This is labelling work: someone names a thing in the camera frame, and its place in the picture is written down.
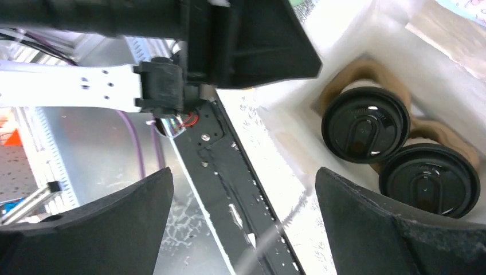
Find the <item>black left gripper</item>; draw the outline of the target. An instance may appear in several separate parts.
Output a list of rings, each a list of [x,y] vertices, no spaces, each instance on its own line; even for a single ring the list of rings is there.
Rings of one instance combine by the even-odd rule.
[[[240,89],[322,68],[289,1],[182,1],[181,9],[189,83]]]

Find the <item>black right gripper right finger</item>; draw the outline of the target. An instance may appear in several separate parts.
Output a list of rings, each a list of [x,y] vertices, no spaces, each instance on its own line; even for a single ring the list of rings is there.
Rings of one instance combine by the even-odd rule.
[[[338,274],[484,274],[485,226],[431,214],[322,167],[315,190]]]

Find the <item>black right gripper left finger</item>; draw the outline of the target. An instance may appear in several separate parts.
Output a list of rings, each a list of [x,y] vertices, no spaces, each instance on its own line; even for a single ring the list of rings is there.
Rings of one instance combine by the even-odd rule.
[[[153,274],[174,185],[164,168],[39,223],[1,227],[2,274]]]

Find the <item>black cup lid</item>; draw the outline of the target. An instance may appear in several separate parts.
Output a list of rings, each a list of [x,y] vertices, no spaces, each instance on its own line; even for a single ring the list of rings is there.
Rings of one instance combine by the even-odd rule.
[[[440,144],[402,147],[382,167],[379,190],[391,199],[449,218],[468,214],[479,200],[479,176],[461,154]]]
[[[352,88],[324,111],[322,137],[337,157],[351,163],[382,162],[403,147],[410,116],[398,96],[378,87]]]

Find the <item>light blue paper bag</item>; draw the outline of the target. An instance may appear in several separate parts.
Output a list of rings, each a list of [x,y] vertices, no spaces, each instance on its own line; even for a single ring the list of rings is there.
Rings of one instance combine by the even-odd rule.
[[[219,90],[306,274],[485,273],[485,2],[316,1],[315,79]]]

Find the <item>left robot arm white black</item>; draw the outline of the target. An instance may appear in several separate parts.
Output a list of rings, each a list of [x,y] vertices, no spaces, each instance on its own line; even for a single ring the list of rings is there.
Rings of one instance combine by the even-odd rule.
[[[165,57],[109,67],[1,62],[2,107],[188,113],[204,85],[244,89],[314,78],[322,62],[289,1],[2,1],[1,25],[172,38]]]

